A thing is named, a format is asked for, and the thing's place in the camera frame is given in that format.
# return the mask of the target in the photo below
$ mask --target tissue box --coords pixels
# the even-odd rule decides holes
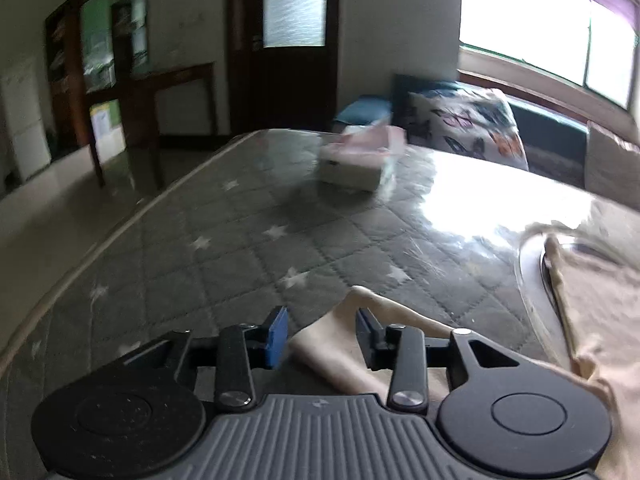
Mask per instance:
[[[318,179],[375,191],[393,174],[405,145],[405,132],[396,126],[349,127],[338,142],[320,148]]]

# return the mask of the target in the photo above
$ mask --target dark brown wooden door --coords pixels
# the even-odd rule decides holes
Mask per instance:
[[[338,0],[228,0],[234,134],[326,130],[335,113]]]

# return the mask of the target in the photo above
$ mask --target sofa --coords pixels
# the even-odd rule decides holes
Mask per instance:
[[[391,98],[364,95],[334,119],[334,132],[351,125],[389,123],[404,127],[409,92],[476,88],[455,81],[432,81],[410,75],[395,75]],[[529,171],[572,186],[584,188],[587,126],[541,106],[507,96],[524,143]],[[413,144],[420,139],[409,138]]]

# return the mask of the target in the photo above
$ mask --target ribbed gray panel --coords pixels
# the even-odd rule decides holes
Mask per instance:
[[[148,480],[489,478],[456,462],[422,418],[374,396],[273,395],[249,414],[220,416],[191,454]]]

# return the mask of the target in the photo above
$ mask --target pillow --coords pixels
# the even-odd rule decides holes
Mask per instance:
[[[411,94],[409,142],[529,171],[518,126],[497,89]]]
[[[587,128],[585,189],[640,211],[640,148],[595,123]]]

